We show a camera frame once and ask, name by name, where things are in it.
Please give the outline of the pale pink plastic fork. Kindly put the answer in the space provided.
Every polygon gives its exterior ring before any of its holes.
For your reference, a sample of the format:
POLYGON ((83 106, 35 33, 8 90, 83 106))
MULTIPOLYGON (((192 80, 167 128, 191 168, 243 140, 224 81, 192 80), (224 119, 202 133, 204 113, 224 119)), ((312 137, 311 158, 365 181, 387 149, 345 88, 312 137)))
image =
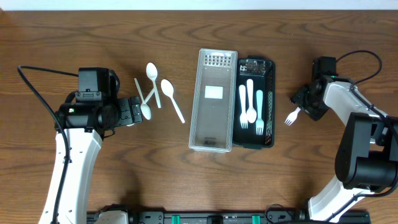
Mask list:
POLYGON ((298 116, 298 114, 299 114, 300 111, 301 111, 301 108, 300 108, 300 107, 297 107, 293 112, 291 112, 291 113, 287 116, 287 118, 286 118, 284 124, 286 124, 286 125, 288 125, 288 126, 292 125, 292 124, 295 122, 295 120, 297 119, 297 116, 298 116))

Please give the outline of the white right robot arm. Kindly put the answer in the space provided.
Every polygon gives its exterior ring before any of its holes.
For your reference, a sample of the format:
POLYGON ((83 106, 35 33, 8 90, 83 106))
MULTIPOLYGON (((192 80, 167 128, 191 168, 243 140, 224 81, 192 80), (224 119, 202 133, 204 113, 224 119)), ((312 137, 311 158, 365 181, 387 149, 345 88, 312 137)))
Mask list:
POLYGON ((308 201, 311 220, 339 221, 366 197, 384 197, 397 188, 397 118, 377 109, 346 78, 317 78, 291 97, 313 120, 333 110, 345 126, 335 157, 335 175, 308 201))

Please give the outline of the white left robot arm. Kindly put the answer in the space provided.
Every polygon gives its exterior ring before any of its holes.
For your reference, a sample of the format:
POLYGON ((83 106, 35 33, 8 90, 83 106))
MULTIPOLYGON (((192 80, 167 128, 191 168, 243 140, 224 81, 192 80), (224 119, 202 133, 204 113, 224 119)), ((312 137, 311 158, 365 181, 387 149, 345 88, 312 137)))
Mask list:
POLYGON ((91 178, 97 155, 103 140, 96 131, 72 128, 65 131, 70 153, 63 190, 59 205, 55 206, 62 168, 65 164, 65 145, 60 133, 56 135, 55 166, 50 183, 47 201, 39 220, 40 223, 86 223, 87 203, 90 194, 91 178))

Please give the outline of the mint green plastic fork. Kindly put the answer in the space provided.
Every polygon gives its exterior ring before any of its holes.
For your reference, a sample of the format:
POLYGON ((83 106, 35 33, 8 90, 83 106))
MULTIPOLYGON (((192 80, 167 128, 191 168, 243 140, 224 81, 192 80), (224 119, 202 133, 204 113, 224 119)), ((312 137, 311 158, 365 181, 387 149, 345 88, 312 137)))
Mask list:
POLYGON ((263 134, 264 121, 262 120, 262 106, 263 106, 263 91, 256 91, 256 103, 257 103, 257 120, 256 120, 256 134, 258 136, 263 134))

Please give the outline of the pink plastic spoon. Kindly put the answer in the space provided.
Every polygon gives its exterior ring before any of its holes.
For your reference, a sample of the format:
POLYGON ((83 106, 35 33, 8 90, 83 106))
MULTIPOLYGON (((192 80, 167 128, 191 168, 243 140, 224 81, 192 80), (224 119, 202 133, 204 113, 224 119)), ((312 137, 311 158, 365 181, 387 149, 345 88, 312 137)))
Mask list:
POLYGON ((248 93, 248 110, 246 112, 248 116, 248 121, 254 123, 257 118, 256 110, 254 109, 254 82, 252 79, 247 79, 246 81, 247 93, 248 93))

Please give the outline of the white plastic fork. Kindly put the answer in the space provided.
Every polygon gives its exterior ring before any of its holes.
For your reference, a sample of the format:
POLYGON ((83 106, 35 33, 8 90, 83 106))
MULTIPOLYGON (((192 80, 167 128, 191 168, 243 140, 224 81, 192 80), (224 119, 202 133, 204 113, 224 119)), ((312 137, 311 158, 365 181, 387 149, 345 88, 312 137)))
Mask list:
POLYGON ((246 114, 246 87, 244 85, 239 86, 239 99, 241 105, 241 114, 239 121, 242 129, 248 128, 248 116, 246 114))

